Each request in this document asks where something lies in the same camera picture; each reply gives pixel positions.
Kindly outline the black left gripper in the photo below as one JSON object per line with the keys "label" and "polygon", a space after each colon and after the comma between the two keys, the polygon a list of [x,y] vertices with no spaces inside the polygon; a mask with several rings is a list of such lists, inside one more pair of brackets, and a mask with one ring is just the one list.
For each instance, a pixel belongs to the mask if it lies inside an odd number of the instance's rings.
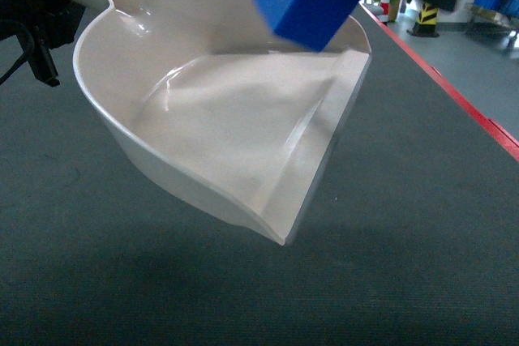
{"label": "black left gripper", "polygon": [[22,49],[1,82],[28,63],[37,80],[58,86],[58,71],[50,51],[74,41],[84,10],[71,0],[1,0],[1,39],[14,36]]}

